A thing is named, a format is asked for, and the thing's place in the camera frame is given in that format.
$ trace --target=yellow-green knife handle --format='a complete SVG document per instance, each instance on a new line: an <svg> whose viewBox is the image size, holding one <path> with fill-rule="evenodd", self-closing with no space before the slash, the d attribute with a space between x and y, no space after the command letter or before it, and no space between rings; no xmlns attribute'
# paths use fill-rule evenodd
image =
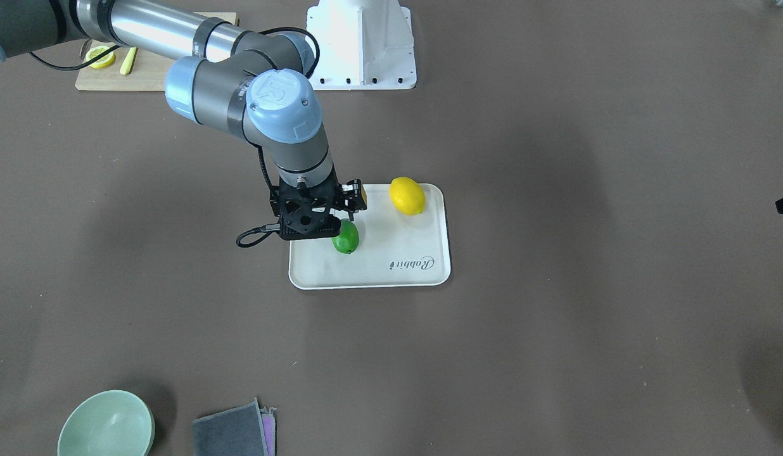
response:
<svg viewBox="0 0 783 456"><path fill-rule="evenodd" d="M122 62L122 69L120 69L118 72L122 75L128 75L133 70L133 62L136 61L136 53L137 48L130 48L130 50L127 52L127 56L124 58L124 61Z"/></svg>

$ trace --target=bowl rim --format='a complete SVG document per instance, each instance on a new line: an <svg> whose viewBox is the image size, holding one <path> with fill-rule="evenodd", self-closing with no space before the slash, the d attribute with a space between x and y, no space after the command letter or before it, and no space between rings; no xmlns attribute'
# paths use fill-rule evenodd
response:
<svg viewBox="0 0 783 456"><path fill-rule="evenodd" d="M65 419L65 424L62 424L62 429L59 430L59 438L56 440L56 456L67 456L63 455L61 453L61 445L62 445L62 435L65 433L65 429L67 429L68 424L70 423L71 419L73 419L74 416L76 416L76 413L85 406L90 401L95 400L96 398L99 398L99 396L105 396L105 395L122 395L122 396L129 396L130 398L133 398L134 401L141 407L143 407L143 410L146 410L146 413L149 415L149 443L146 445L145 450L143 450L143 453L141 453L141 456L146 456L146 454L149 453L149 450L152 448L152 441L155 439L155 418L152 416L152 410L149 410L149 407L146 406L146 402L142 401L141 398L134 395L130 391L120 390L120 389L108 389L107 391L102 391L100 393L96 393L93 396L90 396L90 398L85 399L82 401L82 403L79 404L79 406L76 406L76 408L73 410L73 412L68 415L68 419Z"/></svg>

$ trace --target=robotic arm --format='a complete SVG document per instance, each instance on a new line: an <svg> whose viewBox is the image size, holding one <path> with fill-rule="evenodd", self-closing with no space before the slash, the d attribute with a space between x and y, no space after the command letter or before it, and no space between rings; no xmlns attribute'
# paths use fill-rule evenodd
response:
<svg viewBox="0 0 783 456"><path fill-rule="evenodd" d="M0 61L52 44L90 37L137 46L175 63L166 100L180 115L271 153L281 181L270 188L274 224L246 231L238 246L276 232L285 240L338 236L340 220L366 209L360 180L341 185L322 110L309 77L317 55L298 34L258 34L152 0L0 1ZM244 243L250 234L262 239Z"/></svg>

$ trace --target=gray cloth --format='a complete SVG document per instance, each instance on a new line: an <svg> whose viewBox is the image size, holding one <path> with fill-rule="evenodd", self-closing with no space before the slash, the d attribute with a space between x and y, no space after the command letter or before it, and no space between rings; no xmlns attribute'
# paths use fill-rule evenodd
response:
<svg viewBox="0 0 783 456"><path fill-rule="evenodd" d="M268 456L259 404L252 403L192 422L194 456Z"/></svg>

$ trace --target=green lime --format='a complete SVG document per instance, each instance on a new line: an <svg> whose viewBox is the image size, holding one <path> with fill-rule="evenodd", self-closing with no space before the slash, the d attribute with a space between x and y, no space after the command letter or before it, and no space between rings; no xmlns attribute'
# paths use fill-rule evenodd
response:
<svg viewBox="0 0 783 456"><path fill-rule="evenodd" d="M333 246L337 251L351 254L357 249L360 239L357 236L357 226L353 222L343 218L341 220L341 233L333 237Z"/></svg>

